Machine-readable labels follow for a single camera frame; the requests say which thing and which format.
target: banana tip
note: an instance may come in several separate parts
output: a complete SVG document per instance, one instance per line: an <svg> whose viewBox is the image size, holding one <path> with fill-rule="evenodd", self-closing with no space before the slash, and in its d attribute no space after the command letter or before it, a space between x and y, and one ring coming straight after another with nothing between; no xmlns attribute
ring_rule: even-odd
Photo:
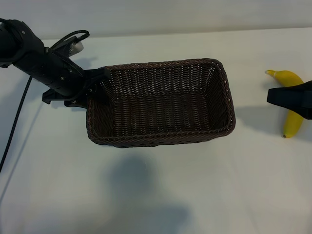
<svg viewBox="0 0 312 234"><path fill-rule="evenodd" d="M273 70L266 70L266 71L265 71L265 74L267 74L267 75L269 75L269 76L271 76L271 77L274 77L274 76L275 76L275 73L276 73L276 71L273 71Z"/></svg>
<svg viewBox="0 0 312 234"><path fill-rule="evenodd" d="M292 136L283 134L283 138L291 138Z"/></svg>

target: brown wicker basket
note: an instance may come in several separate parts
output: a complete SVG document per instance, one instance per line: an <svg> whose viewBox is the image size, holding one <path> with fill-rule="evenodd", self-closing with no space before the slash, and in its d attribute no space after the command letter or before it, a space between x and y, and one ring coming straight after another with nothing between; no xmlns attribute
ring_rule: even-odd
<svg viewBox="0 0 312 234"><path fill-rule="evenodd" d="M222 64L190 59L107 67L110 105L90 99L89 138L120 148L208 141L235 127Z"/></svg>

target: yellow banana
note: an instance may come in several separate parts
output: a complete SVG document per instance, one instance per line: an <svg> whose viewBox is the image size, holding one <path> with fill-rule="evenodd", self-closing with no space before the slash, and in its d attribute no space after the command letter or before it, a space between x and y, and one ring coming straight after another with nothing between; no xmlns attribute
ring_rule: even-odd
<svg viewBox="0 0 312 234"><path fill-rule="evenodd" d="M266 74L270 75L271 77L275 78L280 84L285 87L295 86L299 84L303 84L302 79L297 76L295 73L290 71L273 71L267 70ZM283 128L283 137L284 138L291 138L299 131L301 124L303 121L303 117L297 114L294 111L288 111L286 121L284 123Z"/></svg>

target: white tabletop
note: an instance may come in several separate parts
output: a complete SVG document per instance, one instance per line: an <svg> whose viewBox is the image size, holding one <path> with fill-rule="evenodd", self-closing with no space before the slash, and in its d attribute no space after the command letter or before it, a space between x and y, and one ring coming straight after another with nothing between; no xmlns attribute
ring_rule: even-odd
<svg viewBox="0 0 312 234"><path fill-rule="evenodd" d="M0 233L307 234L312 232L312 121L281 137L286 110L266 102L267 69L312 75L312 29L94 38L84 69L220 60L236 114L229 136L118 149L88 139L85 110L47 105L32 82L0 175ZM45 41L51 46L54 41ZM4 151L27 76L0 70Z"/></svg>

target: black cable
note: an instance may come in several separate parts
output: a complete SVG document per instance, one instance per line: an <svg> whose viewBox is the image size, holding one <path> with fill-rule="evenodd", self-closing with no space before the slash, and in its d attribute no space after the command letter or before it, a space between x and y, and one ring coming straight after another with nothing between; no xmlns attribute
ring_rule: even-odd
<svg viewBox="0 0 312 234"><path fill-rule="evenodd" d="M1 23L7 23L8 25L12 25L9 21L5 20L5 19L1 19L0 18L0 22ZM79 30L79 31L74 31L68 35L66 35L65 37L63 37L61 40L59 40L57 43L55 43L52 47L51 47L51 50L53 50L54 48L56 48L59 44L61 44L63 41L65 41L66 39L70 38L71 36L75 35L75 34L79 34L79 33L84 33L84 35L82 35L81 37L78 38L78 42L79 41L82 41L84 39L86 39L90 34L88 31L86 30ZM20 116L20 111L21 111L21 108L24 104L24 100L25 100L25 97L26 97L26 94L27 94L27 91L28 91L28 88L30 86L30 83L31 83L31 80L32 80L32 77L29 77L28 79L28 82L26 84L26 87L25 87L25 90L24 90L24 93L23 93L23 96L21 97L21 100L20 100L20 103L19 103L19 107L18 107L18 111L16 112L16 115L15 115L15 119L14 119L14 122L13 122L13 126L12 126L12 129L11 129L11 133L10 133L10 136L9 136L9 139L8 139L8 142L6 144L6 147L5 147L5 151L3 153L3 157L2 157L2 160L0 162L0 173L1 173L1 170L3 168L3 165L4 165L4 161L6 159L6 156L8 154L8 151L9 151L9 148L10 148L10 145L11 145L11 142L12 142L12 139L13 139L13 135L14 135L14 131L15 131L15 128L16 128L16 125L17 125L17 122L18 122L18 119L19 119L19 116Z"/></svg>
<svg viewBox="0 0 312 234"><path fill-rule="evenodd" d="M12 126L12 129L11 129L11 133L10 133L10 136L9 136L9 139L8 139L8 143L6 144L5 151L3 153L3 157L2 157L2 160L1 160L1 163L0 163L0 173L1 173L2 167L4 165L4 161L5 161L6 155L8 154L8 151L9 151L9 148L10 148L10 145L11 145L11 141L12 141L12 138L13 138L13 135L14 135L14 131L15 131L15 128L16 128L16 124L18 123L18 119L19 119L19 116L20 116L21 107L24 104L24 100L25 100L25 97L26 97L26 94L27 94L27 91L28 91L28 88L29 88L31 80L32 80L32 77L29 77L28 82L27 82L26 87L25 87L25 90L24 90L24 93L23 93L23 96L21 97L21 100L20 100L20 103L19 103L18 111L16 112L15 119L14 119L14 122L13 122L13 126Z"/></svg>
<svg viewBox="0 0 312 234"><path fill-rule="evenodd" d="M53 50L55 47L57 47L57 46L58 46L59 44L61 44L63 41L65 41L65 40L69 39L70 37L72 37L73 35L76 35L76 34L79 34L79 33L84 33L84 35L82 35L81 37L77 38L77 39L78 39L77 42L86 39L86 38L90 35L90 33L89 33L88 31L86 31L86 30L74 31L74 32L72 32L72 33L70 33L70 34L64 36L61 40L59 40L57 43L55 43L55 44L51 47L51 49Z"/></svg>

